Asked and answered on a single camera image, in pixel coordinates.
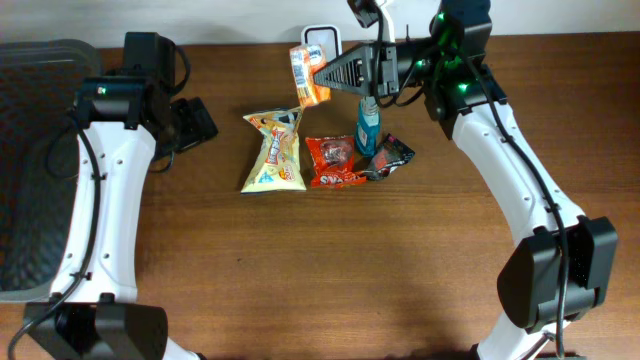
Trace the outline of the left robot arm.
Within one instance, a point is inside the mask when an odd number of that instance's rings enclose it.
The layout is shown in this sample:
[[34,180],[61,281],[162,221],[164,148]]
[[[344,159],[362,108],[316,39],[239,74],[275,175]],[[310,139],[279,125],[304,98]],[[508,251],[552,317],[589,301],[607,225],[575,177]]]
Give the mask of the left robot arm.
[[135,247],[145,178],[157,160],[217,135],[175,77],[187,56],[154,32],[125,36],[122,65],[88,77],[69,111],[79,145],[70,232],[48,297],[26,305],[20,337],[55,359],[190,359],[164,309],[137,301]]

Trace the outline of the blue mouthwash bottle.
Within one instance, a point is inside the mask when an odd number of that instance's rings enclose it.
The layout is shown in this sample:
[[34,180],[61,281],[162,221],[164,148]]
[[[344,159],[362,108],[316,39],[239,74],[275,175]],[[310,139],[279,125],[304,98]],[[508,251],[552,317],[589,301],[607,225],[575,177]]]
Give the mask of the blue mouthwash bottle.
[[380,132],[380,110],[373,96],[363,97],[358,106],[355,144],[364,157],[373,157]]

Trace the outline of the black red snack packet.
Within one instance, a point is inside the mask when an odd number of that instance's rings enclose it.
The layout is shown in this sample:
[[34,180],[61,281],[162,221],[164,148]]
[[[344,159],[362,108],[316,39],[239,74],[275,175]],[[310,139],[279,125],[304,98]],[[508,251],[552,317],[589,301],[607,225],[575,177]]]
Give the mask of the black red snack packet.
[[360,174],[369,181],[381,181],[398,167],[407,165],[414,156],[414,150],[389,133],[378,146],[368,166]]

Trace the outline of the small orange white packet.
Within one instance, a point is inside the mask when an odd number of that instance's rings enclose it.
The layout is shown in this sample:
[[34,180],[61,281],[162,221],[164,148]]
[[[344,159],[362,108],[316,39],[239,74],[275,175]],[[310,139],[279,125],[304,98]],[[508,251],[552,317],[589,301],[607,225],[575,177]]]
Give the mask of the small orange white packet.
[[289,50],[289,57],[300,106],[308,108],[329,101],[331,90],[314,80],[314,75],[327,64],[322,46],[299,45]]

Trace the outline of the yellow snack bag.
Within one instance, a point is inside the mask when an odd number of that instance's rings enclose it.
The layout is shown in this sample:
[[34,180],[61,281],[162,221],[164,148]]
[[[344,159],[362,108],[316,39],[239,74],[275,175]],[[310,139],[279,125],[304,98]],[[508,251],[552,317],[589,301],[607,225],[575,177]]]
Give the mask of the yellow snack bag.
[[298,128],[301,107],[274,109],[243,116],[263,136],[260,152],[241,189],[242,194],[305,191],[301,175]]

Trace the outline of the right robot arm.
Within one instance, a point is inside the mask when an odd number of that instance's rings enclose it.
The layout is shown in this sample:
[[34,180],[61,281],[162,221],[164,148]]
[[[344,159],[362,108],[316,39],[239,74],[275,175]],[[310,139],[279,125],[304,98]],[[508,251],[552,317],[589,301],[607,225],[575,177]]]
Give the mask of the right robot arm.
[[442,0],[423,39],[397,42],[383,1],[354,1],[377,38],[329,62],[319,85],[399,105],[414,88],[432,120],[472,161],[510,228],[514,252],[497,279],[501,315],[473,359],[533,359],[547,344],[566,357],[565,328],[606,299],[618,243],[605,217],[591,219],[556,184],[527,143],[484,59],[489,0]]

